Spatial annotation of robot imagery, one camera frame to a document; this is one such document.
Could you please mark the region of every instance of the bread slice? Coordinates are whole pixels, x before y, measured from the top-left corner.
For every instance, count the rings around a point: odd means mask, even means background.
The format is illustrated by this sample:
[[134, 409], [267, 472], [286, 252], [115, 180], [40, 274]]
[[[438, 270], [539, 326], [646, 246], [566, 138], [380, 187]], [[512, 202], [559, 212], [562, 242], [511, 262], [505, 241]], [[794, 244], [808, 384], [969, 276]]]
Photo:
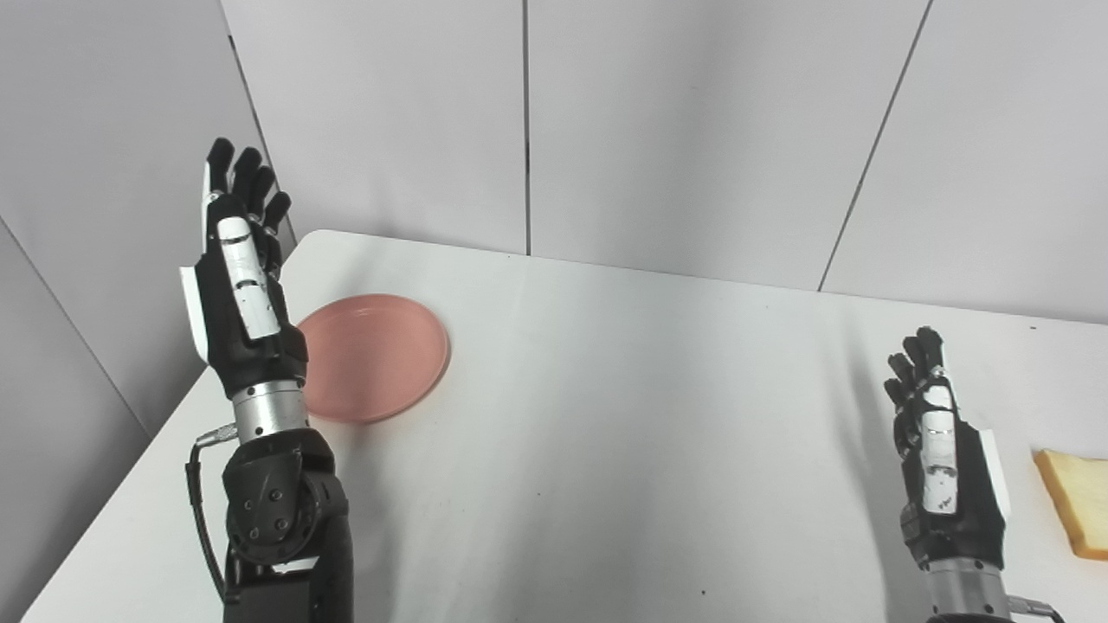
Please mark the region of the bread slice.
[[1040, 450], [1035, 453], [1035, 464], [1074, 553], [1108, 560], [1108, 461]]

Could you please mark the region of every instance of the black cable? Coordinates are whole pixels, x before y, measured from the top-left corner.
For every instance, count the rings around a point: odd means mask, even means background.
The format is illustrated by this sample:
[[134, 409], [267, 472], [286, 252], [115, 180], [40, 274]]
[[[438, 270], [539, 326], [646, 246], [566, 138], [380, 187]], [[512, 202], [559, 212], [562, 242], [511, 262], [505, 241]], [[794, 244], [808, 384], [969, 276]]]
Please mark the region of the black cable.
[[185, 480], [188, 483], [188, 503], [193, 507], [193, 519], [196, 521], [196, 534], [201, 539], [201, 549], [204, 551], [204, 562], [207, 563], [208, 573], [212, 574], [212, 582], [219, 593], [219, 600], [225, 600], [225, 583], [223, 573], [219, 572], [219, 564], [215, 560], [215, 552], [212, 550], [212, 539], [208, 535], [207, 522], [204, 520], [204, 498], [201, 496], [201, 447], [193, 446], [188, 453], [188, 462], [185, 463]]

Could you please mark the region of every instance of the wall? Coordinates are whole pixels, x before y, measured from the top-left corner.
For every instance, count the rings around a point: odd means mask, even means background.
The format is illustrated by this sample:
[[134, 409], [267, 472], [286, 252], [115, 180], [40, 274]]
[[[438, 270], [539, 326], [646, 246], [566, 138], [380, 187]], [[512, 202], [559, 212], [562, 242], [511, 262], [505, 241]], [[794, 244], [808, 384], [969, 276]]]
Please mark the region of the wall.
[[1106, 21], [936, 0], [825, 289], [1108, 323]]
[[258, 134], [217, 0], [0, 3], [0, 84], [10, 621], [199, 372], [177, 266], [203, 160]]
[[225, 7], [304, 232], [1108, 321], [1090, 0]]
[[520, 0], [224, 0], [298, 231], [525, 251]]

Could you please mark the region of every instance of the white table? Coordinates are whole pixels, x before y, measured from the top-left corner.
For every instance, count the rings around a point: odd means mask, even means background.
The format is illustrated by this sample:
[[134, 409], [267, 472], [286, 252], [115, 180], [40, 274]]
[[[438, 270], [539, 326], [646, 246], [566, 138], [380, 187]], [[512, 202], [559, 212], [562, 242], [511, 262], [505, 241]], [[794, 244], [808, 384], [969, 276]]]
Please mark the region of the white table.
[[[294, 320], [393, 293], [451, 337], [410, 411], [314, 422], [350, 497], [359, 622], [922, 623], [881, 381], [923, 324], [967, 417], [996, 428], [1009, 592], [1070, 623], [1108, 612], [1108, 564], [1069, 552], [1030, 461], [1108, 457], [1106, 326], [336, 232], [284, 283]], [[208, 370], [24, 620], [218, 621], [183, 463], [229, 419]], [[217, 551], [232, 450], [203, 457]]]

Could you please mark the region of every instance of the robotic arm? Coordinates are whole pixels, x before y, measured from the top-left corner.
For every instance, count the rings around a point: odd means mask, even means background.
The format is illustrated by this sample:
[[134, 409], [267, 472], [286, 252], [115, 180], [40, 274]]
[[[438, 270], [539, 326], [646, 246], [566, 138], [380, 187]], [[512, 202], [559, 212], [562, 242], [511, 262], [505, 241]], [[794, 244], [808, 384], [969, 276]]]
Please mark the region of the robotic arm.
[[893, 441], [901, 456], [907, 504], [904, 543], [926, 573], [929, 623], [997, 623], [1012, 614], [1061, 617], [1048, 604], [1008, 596], [1001, 580], [1007, 494], [992, 435], [958, 416], [931, 327], [904, 338], [889, 357], [896, 378], [885, 391], [896, 407]]
[[[276, 193], [257, 150], [216, 140], [204, 172], [199, 262], [182, 268], [193, 341], [223, 382], [235, 422], [196, 440], [185, 466], [189, 501], [225, 623], [349, 623], [348, 503], [335, 457], [308, 426], [308, 350], [288, 320], [276, 232], [291, 201]], [[238, 438], [223, 472], [226, 579], [202, 511], [199, 451]]]

